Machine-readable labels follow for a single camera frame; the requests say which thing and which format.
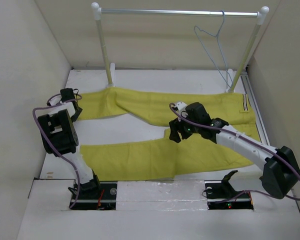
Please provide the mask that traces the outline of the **yellow-green trousers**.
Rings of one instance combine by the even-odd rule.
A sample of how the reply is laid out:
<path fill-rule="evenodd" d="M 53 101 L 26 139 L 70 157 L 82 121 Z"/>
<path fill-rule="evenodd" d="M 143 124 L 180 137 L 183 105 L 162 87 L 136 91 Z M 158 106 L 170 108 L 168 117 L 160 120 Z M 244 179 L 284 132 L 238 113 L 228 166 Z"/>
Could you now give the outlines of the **yellow-green trousers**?
<path fill-rule="evenodd" d="M 246 94 L 180 94 L 144 92 L 119 87 L 84 93 L 79 102 L 81 120 L 131 113 L 147 123 L 168 127 L 175 118 L 170 103 L 199 102 L 212 118 L 221 118 L 235 129 L 258 140 L 255 113 Z M 101 181 L 145 181 L 177 175 L 242 168 L 251 162 L 233 150 L 194 134 L 176 143 L 170 130 L 161 139 L 104 145 L 82 145 L 85 163 Z"/>

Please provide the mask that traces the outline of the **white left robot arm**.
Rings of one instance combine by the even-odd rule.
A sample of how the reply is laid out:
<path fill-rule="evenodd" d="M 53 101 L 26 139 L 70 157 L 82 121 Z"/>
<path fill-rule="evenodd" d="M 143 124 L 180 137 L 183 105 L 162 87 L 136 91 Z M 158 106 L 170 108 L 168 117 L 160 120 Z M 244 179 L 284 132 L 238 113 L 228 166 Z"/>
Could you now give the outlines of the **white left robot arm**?
<path fill-rule="evenodd" d="M 39 126 L 44 149 L 55 157 L 66 158 L 74 167 L 78 183 L 69 190 L 79 194 L 80 198 L 97 198 L 102 193 L 102 187 L 97 175 L 87 166 L 79 152 L 79 138 L 74 122 L 79 118 L 82 108 L 78 105 L 81 98 L 72 88 L 64 88 L 60 93 L 47 101 L 46 109 L 51 111 L 41 116 L 35 116 Z"/>

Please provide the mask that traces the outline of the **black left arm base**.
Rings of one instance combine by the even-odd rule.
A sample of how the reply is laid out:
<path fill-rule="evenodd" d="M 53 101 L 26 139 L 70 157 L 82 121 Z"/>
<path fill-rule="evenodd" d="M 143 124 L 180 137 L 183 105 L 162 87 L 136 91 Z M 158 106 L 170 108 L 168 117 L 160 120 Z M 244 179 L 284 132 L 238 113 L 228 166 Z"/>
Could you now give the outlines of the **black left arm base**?
<path fill-rule="evenodd" d="M 100 188 L 97 191 L 84 191 L 80 189 L 77 201 L 77 184 L 69 187 L 71 200 L 69 207 L 71 210 L 93 210 L 93 211 L 111 211 L 116 209 L 117 199 L 117 181 L 101 181 Z"/>

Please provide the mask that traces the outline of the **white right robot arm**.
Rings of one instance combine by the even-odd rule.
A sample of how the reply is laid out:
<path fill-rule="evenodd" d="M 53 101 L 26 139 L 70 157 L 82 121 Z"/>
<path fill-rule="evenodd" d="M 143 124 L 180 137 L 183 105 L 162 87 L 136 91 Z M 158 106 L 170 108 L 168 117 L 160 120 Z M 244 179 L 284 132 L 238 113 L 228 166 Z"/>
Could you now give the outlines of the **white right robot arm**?
<path fill-rule="evenodd" d="M 283 199 L 296 183 L 300 183 L 300 168 L 290 148 L 263 144 L 238 131 L 227 121 L 211 118 L 199 102 L 187 105 L 180 101 L 170 103 L 169 108 L 176 115 L 169 122 L 170 140 L 180 143 L 198 134 L 240 154 L 262 170 L 260 180 L 264 195 Z"/>

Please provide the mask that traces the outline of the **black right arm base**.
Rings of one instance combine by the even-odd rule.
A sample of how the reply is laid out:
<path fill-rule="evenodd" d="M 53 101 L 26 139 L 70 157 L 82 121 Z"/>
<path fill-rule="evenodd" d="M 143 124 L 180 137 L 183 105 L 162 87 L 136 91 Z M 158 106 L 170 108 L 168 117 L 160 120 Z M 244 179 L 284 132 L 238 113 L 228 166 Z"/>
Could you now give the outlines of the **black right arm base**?
<path fill-rule="evenodd" d="M 253 210 L 249 193 L 241 193 L 233 188 L 230 179 L 238 170 L 232 170 L 221 180 L 205 180 L 201 195 L 207 200 L 207 209 L 212 210 Z"/>

